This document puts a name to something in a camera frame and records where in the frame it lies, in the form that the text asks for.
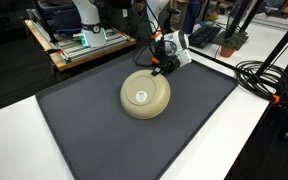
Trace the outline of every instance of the white table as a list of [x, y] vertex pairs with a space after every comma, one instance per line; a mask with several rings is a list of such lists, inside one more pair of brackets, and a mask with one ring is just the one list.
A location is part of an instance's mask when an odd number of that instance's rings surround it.
[[[229, 59], [265, 60], [285, 32], [251, 24], [248, 43]], [[203, 52], [214, 55], [216, 45]], [[198, 62], [223, 72], [221, 65], [192, 53]], [[288, 64], [288, 50], [276, 63]], [[268, 102], [237, 87], [183, 150], [162, 179], [223, 179], [244, 146]], [[0, 180], [73, 179], [38, 108], [35, 97], [0, 110]]]

